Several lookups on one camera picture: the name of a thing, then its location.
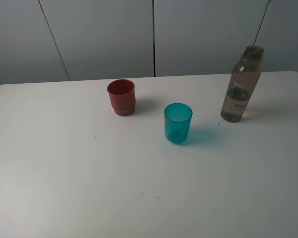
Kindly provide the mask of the red plastic cup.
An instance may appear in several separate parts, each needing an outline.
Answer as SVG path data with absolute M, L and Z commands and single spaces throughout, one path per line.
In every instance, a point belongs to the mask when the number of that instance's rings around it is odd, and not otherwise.
M 115 114 L 125 117 L 135 111 L 135 85 L 128 79 L 118 79 L 107 86 L 111 106 Z

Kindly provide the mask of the smoky translucent water bottle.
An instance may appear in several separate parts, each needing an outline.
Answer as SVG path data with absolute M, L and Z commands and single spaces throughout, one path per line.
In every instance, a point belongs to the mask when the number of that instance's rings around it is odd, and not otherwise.
M 248 46 L 234 66 L 225 94 L 221 117 L 232 123 L 239 122 L 261 76 L 264 49 Z

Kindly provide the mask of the teal translucent plastic cup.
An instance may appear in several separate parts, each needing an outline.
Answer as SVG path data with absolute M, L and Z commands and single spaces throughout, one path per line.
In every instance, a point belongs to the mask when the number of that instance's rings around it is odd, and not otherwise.
M 183 103 L 172 103 L 164 110 L 164 133 L 166 139 L 174 144 L 184 142 L 189 133 L 193 112 Z

